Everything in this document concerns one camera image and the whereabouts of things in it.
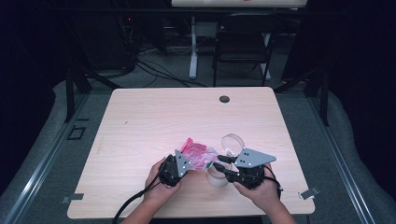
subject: chair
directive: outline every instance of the chair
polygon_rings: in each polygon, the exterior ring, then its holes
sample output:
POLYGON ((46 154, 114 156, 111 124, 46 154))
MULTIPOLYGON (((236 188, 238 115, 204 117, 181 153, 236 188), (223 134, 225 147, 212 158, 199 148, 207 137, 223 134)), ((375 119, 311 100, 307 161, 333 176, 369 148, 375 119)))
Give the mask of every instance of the chair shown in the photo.
POLYGON ((257 64, 266 63, 262 75, 264 86, 272 48, 282 27, 281 20, 274 15, 233 13, 224 16, 216 31, 213 86, 216 87, 218 62, 254 63, 254 68, 257 64), (264 35, 269 35, 267 44, 264 43, 264 35))

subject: pink object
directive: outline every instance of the pink object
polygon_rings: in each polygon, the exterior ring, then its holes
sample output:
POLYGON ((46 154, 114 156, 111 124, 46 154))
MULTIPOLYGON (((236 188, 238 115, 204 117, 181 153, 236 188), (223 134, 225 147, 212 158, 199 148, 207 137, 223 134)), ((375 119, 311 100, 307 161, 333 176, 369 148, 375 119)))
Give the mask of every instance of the pink object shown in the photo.
POLYGON ((191 170, 203 171, 208 169, 213 161, 219 161, 219 154, 213 147, 193 143, 190 138, 187 139, 180 152, 191 162, 191 170))

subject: person's left hand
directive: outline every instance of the person's left hand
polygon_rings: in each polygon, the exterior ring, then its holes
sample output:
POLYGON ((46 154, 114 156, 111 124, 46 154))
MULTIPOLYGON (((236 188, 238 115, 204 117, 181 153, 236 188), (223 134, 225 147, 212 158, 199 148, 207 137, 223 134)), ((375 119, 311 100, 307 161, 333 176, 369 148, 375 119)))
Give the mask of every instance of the person's left hand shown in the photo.
MULTIPOLYGON (((151 183, 154 177, 158 174, 161 164, 165 161, 165 158, 155 163, 149 172, 148 178, 146 179, 145 187, 151 183)), ((160 179, 158 178, 154 184, 160 183, 160 179)), ((181 183, 177 183, 174 187, 168 188, 163 183, 160 183, 155 188, 149 190, 145 193, 143 203, 150 203, 151 206, 156 206, 161 208, 168 200, 180 190, 181 183)))

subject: desk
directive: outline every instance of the desk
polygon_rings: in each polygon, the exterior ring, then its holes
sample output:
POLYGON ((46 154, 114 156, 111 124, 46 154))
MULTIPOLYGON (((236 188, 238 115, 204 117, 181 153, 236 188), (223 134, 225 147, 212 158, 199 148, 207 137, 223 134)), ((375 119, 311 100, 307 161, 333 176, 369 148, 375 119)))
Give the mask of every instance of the desk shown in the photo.
MULTIPOLYGON (((144 188, 154 162, 174 154, 187 138, 225 154, 221 138, 238 134, 246 147, 274 155, 272 162, 292 214, 311 214, 312 199, 288 130, 270 88, 118 89, 113 91, 72 201, 71 218, 114 217, 122 204, 144 188), (230 97, 222 103, 220 96, 230 97)), ((209 185, 204 172, 189 171, 182 188, 156 217, 259 216, 263 211, 232 184, 209 185)), ((132 202, 126 217, 141 202, 132 202)))
MULTIPOLYGON (((172 7, 305 7, 307 0, 172 0, 172 7)), ((198 55, 196 50, 196 23, 191 18, 190 78, 196 78, 198 55)))

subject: dark background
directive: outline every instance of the dark background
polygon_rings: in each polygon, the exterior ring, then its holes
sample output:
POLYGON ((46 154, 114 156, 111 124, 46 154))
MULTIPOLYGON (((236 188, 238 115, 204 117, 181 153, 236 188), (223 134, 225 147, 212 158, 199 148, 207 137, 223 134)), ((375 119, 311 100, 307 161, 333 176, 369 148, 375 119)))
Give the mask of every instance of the dark background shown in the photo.
MULTIPOLYGON (((84 41, 84 36, 92 34, 87 31, 90 26, 72 21, 75 26, 67 27, 62 17, 40 10, 50 6, 47 4, 23 0, 4 1, 0 6, 1 192, 40 133, 54 103, 52 88, 64 80, 70 65, 123 68, 129 62, 128 49, 120 43, 122 34, 116 26, 117 20, 108 19, 106 25, 94 26, 93 32, 103 35, 98 38, 102 43, 93 46, 102 50, 93 54, 98 56, 95 59, 90 54, 92 47, 84 41), (105 56, 115 46, 120 54, 110 61, 105 56)), ((319 0, 311 0, 309 4, 309 10, 344 10, 357 5, 354 1, 319 0)), ((340 54, 330 75, 331 91, 348 113, 362 161, 378 184, 396 198, 393 164, 396 161, 393 144, 396 20, 391 16, 392 5, 391 0, 375 1, 357 15, 343 33, 346 43, 338 46, 340 54)), ((332 40, 342 24, 342 21, 302 21, 284 78, 300 76, 317 66, 321 56, 333 47, 332 40)))

